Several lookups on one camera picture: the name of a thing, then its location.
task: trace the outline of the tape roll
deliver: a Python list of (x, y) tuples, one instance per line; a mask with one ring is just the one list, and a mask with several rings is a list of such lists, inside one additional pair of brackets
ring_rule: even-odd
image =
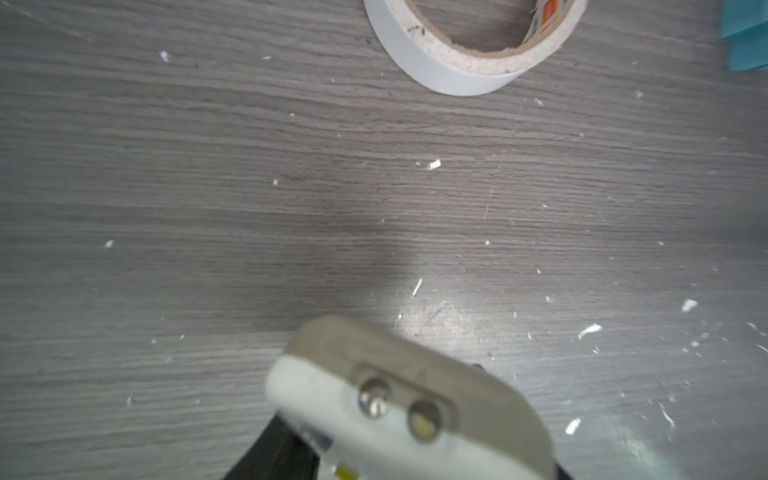
[(483, 52), (453, 43), (413, 0), (364, 0), (373, 31), (395, 63), (430, 90), (458, 96), (494, 91), (542, 62), (574, 31), (587, 1), (537, 0), (519, 47)]

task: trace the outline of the white debris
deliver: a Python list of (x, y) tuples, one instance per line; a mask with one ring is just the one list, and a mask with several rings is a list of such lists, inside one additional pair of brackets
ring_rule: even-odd
[(416, 284), (416, 288), (415, 288), (415, 289), (413, 289), (413, 294), (412, 294), (411, 296), (416, 296), (416, 292), (418, 292), (418, 291), (419, 291), (419, 288), (420, 288), (420, 287), (421, 287), (421, 285), (422, 285), (422, 280), (424, 280), (424, 279), (423, 279), (423, 278), (420, 278), (420, 279), (419, 279), (419, 282)]
[(670, 423), (670, 430), (667, 433), (667, 439), (671, 442), (672, 441), (672, 432), (674, 432), (674, 428), (677, 425), (675, 425), (674, 420), (671, 419), (669, 415), (667, 415), (667, 410), (664, 410), (664, 405), (659, 404), (659, 406), (661, 407), (661, 415), (664, 415), (664, 418), (667, 419), (667, 421)]
[(585, 335), (589, 335), (590, 333), (597, 333), (597, 332), (601, 331), (602, 329), (603, 329), (602, 326), (600, 326), (600, 325), (598, 325), (596, 323), (592, 323), (590, 326), (588, 326), (587, 328), (585, 328), (585, 329), (583, 329), (582, 331), (579, 332), (578, 339), (581, 340)]
[(683, 302), (683, 306), (680, 308), (680, 310), (683, 310), (683, 313), (688, 313), (697, 306), (699, 306), (699, 303), (696, 300), (691, 300), (689, 298)]
[(568, 424), (567, 427), (565, 427), (565, 434), (566, 435), (573, 435), (576, 433), (576, 430), (578, 430), (579, 425), (581, 425), (581, 419), (573, 419), (571, 420), (571, 423)]

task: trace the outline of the gray wood grain surface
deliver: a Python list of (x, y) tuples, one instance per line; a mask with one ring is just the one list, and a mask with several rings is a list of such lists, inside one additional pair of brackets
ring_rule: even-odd
[[(518, 22), (422, 6), (479, 48)], [(593, 0), (450, 98), (359, 0), (3, 2), (0, 475), (219, 478), (333, 312), (483, 363), (577, 479), (765, 478), (768, 77), (724, 71), (719, 10)]]

